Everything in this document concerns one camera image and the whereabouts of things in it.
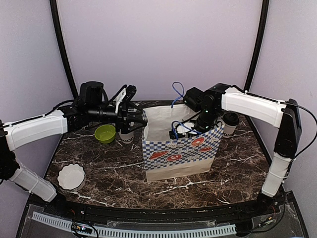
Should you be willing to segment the blue checkered paper bag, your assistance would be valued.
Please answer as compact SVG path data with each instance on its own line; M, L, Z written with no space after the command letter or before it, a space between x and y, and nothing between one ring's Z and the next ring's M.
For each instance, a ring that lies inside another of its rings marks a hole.
M143 118L144 171L148 181L165 180L208 172L222 139L224 123L216 118L215 125L197 136L171 140L169 131L175 122L193 122L199 116L184 104L148 107Z

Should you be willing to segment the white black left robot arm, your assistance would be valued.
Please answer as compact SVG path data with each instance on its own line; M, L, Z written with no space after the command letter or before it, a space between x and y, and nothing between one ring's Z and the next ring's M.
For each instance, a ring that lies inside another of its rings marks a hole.
M69 204L57 197L58 192L49 181L18 162L14 151L46 137L80 130L92 122L112 123L122 134L144 128L147 121L137 117L142 109L131 101L136 92L136 86L123 85L108 99L103 83L89 81L81 85L76 99L61 102L46 114L1 123L0 179L9 180L43 201L51 202L53 211L66 216L70 212Z

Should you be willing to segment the black coffee cup lid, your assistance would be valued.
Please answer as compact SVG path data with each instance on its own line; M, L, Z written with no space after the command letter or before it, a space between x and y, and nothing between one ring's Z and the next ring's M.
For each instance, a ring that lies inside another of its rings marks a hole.
M223 115L222 120L226 125L237 126L239 124L239 117L234 112L227 112Z

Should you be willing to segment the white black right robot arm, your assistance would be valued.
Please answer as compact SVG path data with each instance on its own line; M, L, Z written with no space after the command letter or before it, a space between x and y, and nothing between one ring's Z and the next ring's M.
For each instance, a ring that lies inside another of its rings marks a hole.
M215 125L223 111L244 114L279 129L273 159L261 189L262 196L253 203L253 211L263 215L272 207L272 200L287 178L302 133L297 102L281 101L244 92L236 85L218 83L206 91L196 87L187 90L183 102L199 113L194 129L206 132Z

